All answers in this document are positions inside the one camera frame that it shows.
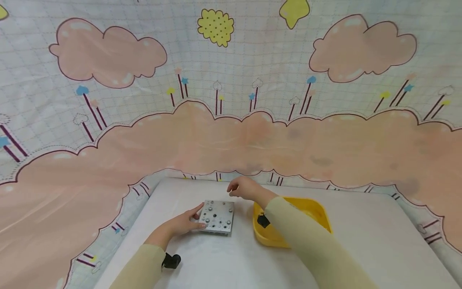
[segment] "yellow dotted cloud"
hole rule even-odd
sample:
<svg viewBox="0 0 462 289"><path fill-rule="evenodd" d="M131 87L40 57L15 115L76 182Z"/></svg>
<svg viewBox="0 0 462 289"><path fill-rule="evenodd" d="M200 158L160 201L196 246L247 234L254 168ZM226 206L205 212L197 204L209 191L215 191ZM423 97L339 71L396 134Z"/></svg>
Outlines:
<svg viewBox="0 0 462 289"><path fill-rule="evenodd" d="M201 16L197 20L197 24L199 25L197 31L205 39L210 39L212 43L228 47L228 42L231 41L231 33L234 32L233 18L229 18L228 13L213 9L203 9Z"/></svg>

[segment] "white tablecloth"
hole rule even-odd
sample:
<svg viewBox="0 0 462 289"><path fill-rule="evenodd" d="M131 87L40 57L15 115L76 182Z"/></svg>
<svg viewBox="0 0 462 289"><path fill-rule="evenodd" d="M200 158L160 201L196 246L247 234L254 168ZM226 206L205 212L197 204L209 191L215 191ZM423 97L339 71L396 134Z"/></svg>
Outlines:
<svg viewBox="0 0 462 289"><path fill-rule="evenodd" d="M174 239L176 270L164 269L155 289L317 288L290 250L254 238L253 203L231 198L226 182L164 179L155 189L95 289L107 289L149 234L164 221L205 199L235 201L231 237L201 233ZM431 248L387 195L267 186L284 196L309 197L326 209L334 235L380 288L459 289Z"/></svg>

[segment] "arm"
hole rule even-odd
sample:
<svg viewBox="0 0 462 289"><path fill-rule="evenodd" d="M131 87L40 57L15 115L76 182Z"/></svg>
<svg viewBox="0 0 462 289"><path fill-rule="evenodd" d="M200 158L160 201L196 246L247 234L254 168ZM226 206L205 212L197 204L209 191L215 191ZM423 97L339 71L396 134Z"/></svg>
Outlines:
<svg viewBox="0 0 462 289"><path fill-rule="evenodd" d="M204 203L168 220L155 229L123 267L109 289L152 289L160 279L165 250L170 240L174 236L191 230L203 229L205 226L205 224L190 221L190 218L199 218L197 212L203 205Z"/></svg>
<svg viewBox="0 0 462 289"><path fill-rule="evenodd" d="M310 270L320 289L377 288L332 234L277 194L248 177L231 181L228 192L263 208L265 216Z"/></svg>

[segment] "yellow plastic bowl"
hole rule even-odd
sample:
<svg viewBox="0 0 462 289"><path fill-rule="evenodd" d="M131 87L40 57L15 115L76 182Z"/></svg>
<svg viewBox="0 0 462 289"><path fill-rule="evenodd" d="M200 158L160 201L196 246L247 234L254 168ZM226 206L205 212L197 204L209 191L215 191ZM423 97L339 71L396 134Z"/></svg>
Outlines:
<svg viewBox="0 0 462 289"><path fill-rule="evenodd" d="M286 201L293 204L300 211L313 218L321 226L326 228L332 234L329 219L327 218L326 210L324 207L312 199L283 197ZM276 231L270 224L268 227L263 228L257 223L257 218L263 213L263 209L254 203L253 224L254 232L257 240L265 246L290 248L289 244L284 241L284 238Z"/></svg>

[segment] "fabric backdrop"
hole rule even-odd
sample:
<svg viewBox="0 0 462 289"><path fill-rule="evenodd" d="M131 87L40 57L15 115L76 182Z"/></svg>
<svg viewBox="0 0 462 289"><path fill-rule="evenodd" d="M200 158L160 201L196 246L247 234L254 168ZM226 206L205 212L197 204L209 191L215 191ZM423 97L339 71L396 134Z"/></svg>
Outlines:
<svg viewBox="0 0 462 289"><path fill-rule="evenodd" d="M92 288L161 178L238 174L388 194L462 285L461 1L0 4L0 288Z"/></svg>

